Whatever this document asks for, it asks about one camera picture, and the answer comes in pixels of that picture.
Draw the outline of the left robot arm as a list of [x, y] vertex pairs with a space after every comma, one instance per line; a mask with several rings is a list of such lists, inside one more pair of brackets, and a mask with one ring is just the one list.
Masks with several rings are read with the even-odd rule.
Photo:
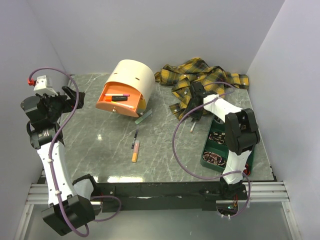
[[60, 236], [95, 219], [91, 201], [100, 188], [89, 174], [72, 181], [67, 170], [63, 133], [58, 121], [64, 113], [84, 105], [85, 93], [63, 86], [64, 95], [46, 89], [26, 98], [20, 107], [28, 117], [26, 130], [30, 144], [39, 155], [48, 187], [48, 208], [42, 211], [44, 222]]

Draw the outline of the white pen pink cap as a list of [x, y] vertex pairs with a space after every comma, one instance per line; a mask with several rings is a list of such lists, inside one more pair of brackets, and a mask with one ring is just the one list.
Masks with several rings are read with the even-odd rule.
[[106, 96], [106, 97], [129, 97], [130, 96], [130, 94], [121, 94], [121, 93], [118, 93], [118, 94], [116, 94], [116, 93], [105, 93], [104, 94], [104, 96]]

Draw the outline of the cream round drawer organizer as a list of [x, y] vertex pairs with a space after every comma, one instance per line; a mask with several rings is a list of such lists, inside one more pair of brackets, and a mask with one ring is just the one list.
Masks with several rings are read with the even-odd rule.
[[153, 71], [144, 63], [124, 59], [116, 65], [106, 83], [121, 83], [135, 88], [142, 94], [147, 106], [156, 80]]

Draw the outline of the white pen orange cap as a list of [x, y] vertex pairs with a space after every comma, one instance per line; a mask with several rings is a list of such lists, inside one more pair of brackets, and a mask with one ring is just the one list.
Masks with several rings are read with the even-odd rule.
[[192, 133], [194, 131], [195, 125], [196, 125], [196, 122], [193, 122], [191, 129], [190, 129], [190, 133]]

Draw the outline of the pink top drawer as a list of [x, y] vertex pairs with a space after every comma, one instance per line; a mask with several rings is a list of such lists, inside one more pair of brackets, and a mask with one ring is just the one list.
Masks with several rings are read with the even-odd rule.
[[[118, 101], [117, 103], [131, 105], [134, 106], [135, 109], [129, 109], [127, 107], [120, 106], [115, 101], [104, 101], [104, 94], [130, 94], [127, 101]], [[110, 82], [104, 85], [102, 93], [95, 107], [100, 110], [137, 118], [141, 113], [138, 111], [138, 104], [140, 99], [145, 98], [137, 89], [133, 88], [132, 86], [118, 82]]]

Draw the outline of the orange black highlighter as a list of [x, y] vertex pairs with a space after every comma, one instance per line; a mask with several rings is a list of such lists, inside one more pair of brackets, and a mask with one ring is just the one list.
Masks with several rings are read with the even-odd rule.
[[128, 100], [128, 96], [124, 95], [110, 95], [110, 96], [105, 96], [104, 101], [106, 102], [124, 102]]

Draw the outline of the yellow drawer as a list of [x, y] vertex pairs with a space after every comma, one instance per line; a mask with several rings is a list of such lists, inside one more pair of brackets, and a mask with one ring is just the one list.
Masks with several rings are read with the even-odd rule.
[[144, 112], [146, 110], [146, 106], [147, 106], [147, 104], [146, 104], [145, 99], [144, 98], [140, 98], [138, 106], [137, 106], [137, 110], [139, 112]]

